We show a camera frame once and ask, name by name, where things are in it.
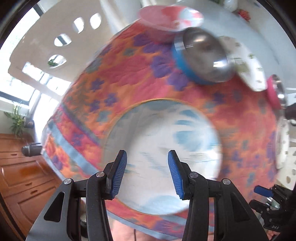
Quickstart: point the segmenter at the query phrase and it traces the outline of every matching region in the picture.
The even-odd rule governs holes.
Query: brown wooden dresser
[[[42,156],[25,157],[19,140],[0,134],[0,212],[19,237],[27,236],[39,213],[61,184]]]

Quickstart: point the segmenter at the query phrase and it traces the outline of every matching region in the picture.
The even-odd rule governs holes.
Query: white plate
[[[128,162],[119,194],[128,207],[151,215],[173,214],[188,208],[189,201],[176,194],[168,167],[168,152],[207,179],[218,177],[221,144],[209,120],[193,107],[170,100],[141,104],[112,128],[103,162],[127,152]]]
[[[220,42],[235,63],[237,73],[253,91],[267,89],[263,67],[254,54],[235,38],[220,36]]]
[[[289,149],[289,122],[280,118],[276,132],[276,168],[280,169],[288,157]]]

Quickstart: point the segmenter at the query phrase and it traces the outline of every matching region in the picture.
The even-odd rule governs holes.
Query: white plate with green pattern
[[[221,44],[235,63],[237,73],[253,91],[267,89],[264,70],[255,55],[235,38],[220,36]]]

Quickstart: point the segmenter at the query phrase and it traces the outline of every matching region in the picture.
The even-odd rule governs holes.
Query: black cylindrical object
[[[41,143],[31,143],[22,147],[22,154],[24,156],[39,156],[41,155],[42,145]]]

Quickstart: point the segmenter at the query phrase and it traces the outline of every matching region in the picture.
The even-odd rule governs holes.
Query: metal screw
[[[223,179],[222,182],[223,182],[225,185],[229,185],[229,184],[231,183],[230,180],[227,179],[227,178]]]
[[[66,185],[70,184],[71,182],[72,182],[71,178],[66,178],[64,180],[64,184],[66,184]]]
[[[192,178],[196,178],[196,177],[198,177],[198,173],[197,172],[191,172],[189,174],[189,176],[192,177]]]
[[[103,177],[104,175],[105,175],[104,172],[97,172],[97,173],[96,173],[96,176],[97,176],[97,177]]]

